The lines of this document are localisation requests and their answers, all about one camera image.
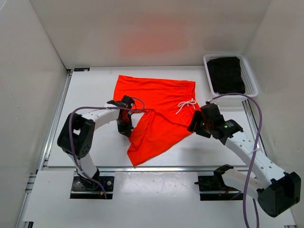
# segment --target plastic laundry basket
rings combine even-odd
[[[215,93],[213,90],[207,63],[212,59],[223,58],[223,57],[238,57],[239,58],[240,66],[241,66],[241,77],[245,84],[245,94],[248,96],[251,96],[251,97],[257,96],[258,90],[256,87],[253,73],[250,69],[249,63],[248,63],[247,59],[240,54],[207,54],[204,56],[204,64],[205,64],[205,69],[207,72],[207,77],[208,77],[208,82],[209,82],[209,86],[211,89],[211,93],[214,96],[219,95],[218,93]],[[218,101],[224,102],[224,103],[232,103],[232,102],[237,102],[237,101],[245,101],[246,99],[247,99],[246,97],[240,96],[240,95],[231,95],[231,96],[227,95],[227,96],[219,98]]]

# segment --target red pants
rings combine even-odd
[[[114,100],[121,100],[124,95],[138,97],[145,103],[145,114],[129,138],[128,156],[133,166],[165,152],[191,134],[187,127],[194,114],[193,106],[185,105],[176,112],[180,102],[195,100],[195,82],[119,75]],[[137,100],[135,104],[137,109],[142,107]]]

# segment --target white panel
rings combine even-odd
[[[246,57],[259,85],[266,151],[288,172],[304,177],[303,60],[304,1],[274,0],[249,45]],[[304,227],[304,194],[293,207]]]
[[[59,120],[55,141],[52,144],[48,166],[74,166],[72,160],[57,146],[57,138],[69,113],[80,106],[103,106],[113,98],[118,75],[135,77],[167,78],[196,82],[196,100],[203,106],[212,97],[205,67],[203,66],[154,66],[154,67],[100,67],[88,72],[74,72]],[[252,140],[251,131],[243,106],[221,108],[224,117],[234,119]],[[134,126],[141,115],[132,115]],[[118,133],[115,121],[98,129],[93,138],[90,154],[97,166],[132,166],[127,150],[129,140]],[[221,166],[244,165],[227,147],[213,138],[193,134],[167,152],[145,162],[142,166]]]
[[[38,173],[24,221],[33,228],[244,228],[241,201],[200,201],[195,172],[122,173],[114,180],[112,200],[70,199],[74,172]],[[255,227],[252,200],[248,221]],[[294,225],[290,210],[269,217],[259,206],[261,228]]]
[[[270,0],[31,0],[67,68],[202,65],[242,53]]]
[[[66,75],[30,2],[5,1],[0,7],[0,227],[15,224]]]

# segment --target white drawstring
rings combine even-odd
[[[189,107],[189,105],[192,105],[194,110],[195,110],[195,104],[197,102],[193,100],[193,98],[190,100],[190,101],[183,101],[183,102],[180,102],[177,106],[180,107],[179,111],[176,112],[176,114],[178,114],[181,109],[184,107],[184,105],[187,105]]]

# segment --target red fabric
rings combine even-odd
[[[121,100],[124,95],[138,97],[145,103],[145,114],[129,138],[128,156],[133,166],[165,152],[191,134],[187,127],[194,114],[193,106],[184,105],[175,113],[180,102],[195,100],[195,82],[119,75],[114,100]],[[137,109],[142,107],[141,102],[135,103]]]

